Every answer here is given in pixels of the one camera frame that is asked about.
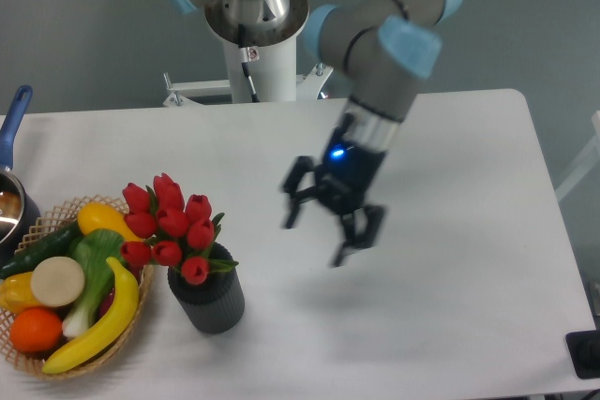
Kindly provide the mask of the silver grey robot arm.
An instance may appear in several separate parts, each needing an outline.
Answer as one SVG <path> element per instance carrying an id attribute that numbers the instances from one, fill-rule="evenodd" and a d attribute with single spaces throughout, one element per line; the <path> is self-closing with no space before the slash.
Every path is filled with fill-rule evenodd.
<path id="1" fill-rule="evenodd" d="M 291 228 L 303 203 L 316 200 L 343 230 L 334 266 L 372 247 L 385 209 L 369 204 L 367 192 L 436 64 L 442 43 L 432 28 L 463 0 L 366 0 L 314 9 L 308 0 L 173 1 L 182 12 L 201 11 L 221 41 L 236 103 L 299 97 L 298 40 L 352 81 L 321 161 L 298 157 L 282 184 L 290 210 L 285 225 Z"/>

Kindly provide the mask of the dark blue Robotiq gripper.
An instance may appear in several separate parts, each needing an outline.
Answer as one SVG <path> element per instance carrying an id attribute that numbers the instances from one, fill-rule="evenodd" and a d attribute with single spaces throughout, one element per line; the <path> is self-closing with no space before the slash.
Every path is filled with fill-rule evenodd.
<path id="1" fill-rule="evenodd" d="M 281 191 L 288 195 L 289 212 L 283 228 L 294 227 L 302 204 L 312 200 L 317 189 L 316 199 L 333 214 L 340 215 L 343 240 L 330 266 L 340 267 L 347 257 L 373 247 L 385 218 L 385 207 L 364 205 L 364 202 L 386 154 L 386 151 L 375 152 L 347 140 L 344 129 L 336 127 L 323 152 L 321 164 L 315 168 L 310 156 L 299 156 L 284 179 Z M 311 172 L 314 172 L 316 187 L 301 189 L 304 176 Z"/>

